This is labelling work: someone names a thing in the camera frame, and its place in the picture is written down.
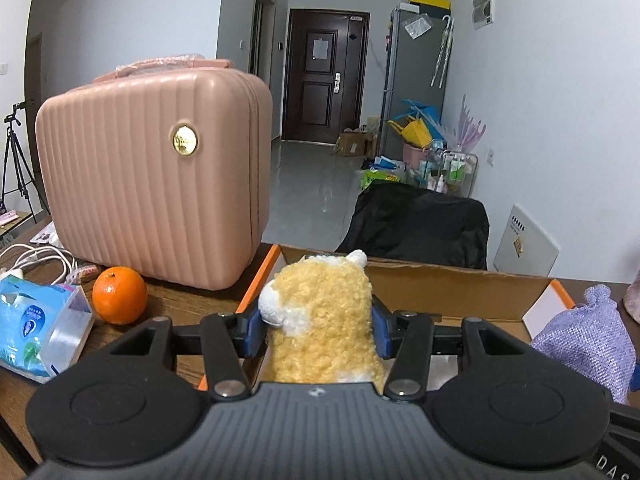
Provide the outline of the yellow white hamster plush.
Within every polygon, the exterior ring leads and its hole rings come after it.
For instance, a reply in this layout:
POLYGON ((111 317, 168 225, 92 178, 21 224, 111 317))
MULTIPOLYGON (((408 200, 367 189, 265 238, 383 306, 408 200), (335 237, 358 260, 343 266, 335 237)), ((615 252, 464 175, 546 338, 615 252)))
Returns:
POLYGON ((351 384, 386 379, 372 328, 367 255, 308 256, 265 284, 258 310, 268 325, 266 382, 351 384))

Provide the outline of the purple linen drawstring pouch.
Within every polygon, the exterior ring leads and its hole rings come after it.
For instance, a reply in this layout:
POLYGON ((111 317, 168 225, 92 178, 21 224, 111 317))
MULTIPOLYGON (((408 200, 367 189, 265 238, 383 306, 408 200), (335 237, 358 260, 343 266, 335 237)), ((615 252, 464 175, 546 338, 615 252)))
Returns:
POLYGON ((608 286, 587 288, 584 302, 555 315, 532 347, 627 402, 636 352, 608 286))

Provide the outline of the pink ceramic vase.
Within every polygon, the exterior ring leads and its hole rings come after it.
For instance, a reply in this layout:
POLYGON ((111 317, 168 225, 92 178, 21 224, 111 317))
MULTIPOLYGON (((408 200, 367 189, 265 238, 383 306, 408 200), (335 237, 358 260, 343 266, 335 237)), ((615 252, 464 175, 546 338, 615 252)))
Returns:
POLYGON ((623 304, 628 315, 640 324, 640 271, 626 289, 623 304))

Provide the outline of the red cardboard box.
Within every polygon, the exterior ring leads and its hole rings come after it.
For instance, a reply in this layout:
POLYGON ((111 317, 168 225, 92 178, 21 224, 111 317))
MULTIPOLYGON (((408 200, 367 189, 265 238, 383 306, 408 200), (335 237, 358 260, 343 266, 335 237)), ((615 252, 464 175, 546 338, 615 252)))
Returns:
MULTIPOLYGON (((245 311, 265 284, 285 266, 308 256, 346 256, 301 252, 273 245, 250 272, 238 309, 245 311)), ((509 334, 529 342, 558 313, 572 307, 565 288, 551 278, 489 273, 449 266, 429 266, 368 257, 366 274, 372 295, 390 312, 431 315, 435 324, 457 326, 464 318, 484 318, 509 334)))

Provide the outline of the orange fruit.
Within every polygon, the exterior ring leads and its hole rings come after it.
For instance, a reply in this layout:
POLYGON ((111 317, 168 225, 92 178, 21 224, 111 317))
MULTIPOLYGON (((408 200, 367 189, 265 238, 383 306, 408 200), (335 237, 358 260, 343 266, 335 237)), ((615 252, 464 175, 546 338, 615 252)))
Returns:
POLYGON ((93 309, 104 322, 129 325, 145 311, 148 290, 137 271, 126 266, 112 266, 94 282, 91 299, 93 309))

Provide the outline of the white flat panel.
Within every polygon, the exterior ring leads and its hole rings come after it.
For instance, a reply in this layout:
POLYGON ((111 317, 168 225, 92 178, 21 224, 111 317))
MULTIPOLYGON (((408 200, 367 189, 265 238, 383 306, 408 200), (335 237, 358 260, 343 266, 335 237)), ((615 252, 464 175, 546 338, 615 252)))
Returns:
POLYGON ((514 204, 492 264, 501 273, 549 276, 559 254, 560 246, 514 204))

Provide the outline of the cardboard box on floor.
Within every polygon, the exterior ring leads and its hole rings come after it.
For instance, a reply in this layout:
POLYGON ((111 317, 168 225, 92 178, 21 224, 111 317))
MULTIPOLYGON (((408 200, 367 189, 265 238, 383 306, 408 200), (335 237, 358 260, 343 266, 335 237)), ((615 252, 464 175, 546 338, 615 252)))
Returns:
POLYGON ((368 132, 344 131, 334 145, 334 153, 343 157, 361 157, 368 154, 372 136, 368 132))

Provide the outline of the yellow bag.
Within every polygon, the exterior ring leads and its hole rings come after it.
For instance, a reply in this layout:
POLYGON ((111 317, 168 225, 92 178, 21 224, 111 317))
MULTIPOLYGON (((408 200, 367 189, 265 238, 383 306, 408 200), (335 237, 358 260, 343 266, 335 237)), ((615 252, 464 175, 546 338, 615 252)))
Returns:
POLYGON ((414 148, 424 150, 433 141, 433 137, 422 119, 412 117, 405 117, 401 120, 391 119, 387 122, 387 125, 398 133, 402 140, 411 144, 414 148))

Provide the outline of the pink ribbed suitcase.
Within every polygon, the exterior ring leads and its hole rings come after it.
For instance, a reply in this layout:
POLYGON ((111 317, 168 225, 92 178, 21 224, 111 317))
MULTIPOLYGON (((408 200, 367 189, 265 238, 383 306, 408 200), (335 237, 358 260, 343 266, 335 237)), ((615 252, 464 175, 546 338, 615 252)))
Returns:
POLYGON ((226 60, 157 58, 44 102, 36 138, 62 245, 104 266, 218 290, 269 217, 272 96, 226 60))

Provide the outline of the blue tissue package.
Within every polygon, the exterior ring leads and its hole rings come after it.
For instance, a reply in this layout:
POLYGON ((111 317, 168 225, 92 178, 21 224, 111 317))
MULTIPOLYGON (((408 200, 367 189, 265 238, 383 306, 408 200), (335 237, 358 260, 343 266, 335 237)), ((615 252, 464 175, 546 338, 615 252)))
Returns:
POLYGON ((79 286, 1 281, 1 366, 44 384, 74 365, 94 323, 79 286))

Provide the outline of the grey refrigerator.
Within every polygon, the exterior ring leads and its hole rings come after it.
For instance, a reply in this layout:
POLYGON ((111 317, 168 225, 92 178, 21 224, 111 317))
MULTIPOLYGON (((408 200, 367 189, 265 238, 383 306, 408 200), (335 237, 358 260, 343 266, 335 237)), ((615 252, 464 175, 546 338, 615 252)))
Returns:
POLYGON ((401 3, 390 14, 387 35, 386 72, 380 123, 380 153, 401 159, 401 137, 387 123, 408 110, 406 100, 435 107, 442 114, 446 80, 439 85, 434 77, 442 45, 442 34, 451 11, 419 3, 419 12, 401 3))

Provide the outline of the dark brown door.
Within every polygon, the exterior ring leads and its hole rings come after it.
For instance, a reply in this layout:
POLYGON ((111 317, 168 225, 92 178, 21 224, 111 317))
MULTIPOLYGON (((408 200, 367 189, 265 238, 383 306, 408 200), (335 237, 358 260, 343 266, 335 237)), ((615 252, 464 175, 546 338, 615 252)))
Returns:
POLYGON ((369 15, 293 9, 283 90, 282 138, 333 144, 359 126, 369 15))

